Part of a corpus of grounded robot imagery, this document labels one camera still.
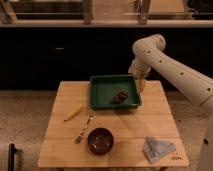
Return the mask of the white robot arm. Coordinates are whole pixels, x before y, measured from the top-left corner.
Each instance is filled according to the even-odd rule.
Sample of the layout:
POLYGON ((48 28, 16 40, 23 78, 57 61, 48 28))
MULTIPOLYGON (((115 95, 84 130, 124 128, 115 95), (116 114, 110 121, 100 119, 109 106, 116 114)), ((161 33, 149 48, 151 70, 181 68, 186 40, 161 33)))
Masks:
POLYGON ((139 81, 142 90, 143 80, 151 69, 156 70, 185 97, 210 115, 204 134, 196 171, 213 171, 213 78, 210 78, 163 53, 166 41, 161 34, 154 34, 134 42, 135 55, 128 72, 139 81))

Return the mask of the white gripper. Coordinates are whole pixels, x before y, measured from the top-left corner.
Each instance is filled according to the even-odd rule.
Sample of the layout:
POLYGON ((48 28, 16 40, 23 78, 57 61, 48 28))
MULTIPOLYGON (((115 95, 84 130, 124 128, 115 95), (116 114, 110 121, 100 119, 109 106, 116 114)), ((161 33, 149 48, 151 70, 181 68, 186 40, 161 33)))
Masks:
POLYGON ((138 91, 143 92, 146 84, 145 78, 151 71, 151 67, 140 59, 134 59, 128 69, 128 73, 132 74, 138 80, 138 91))

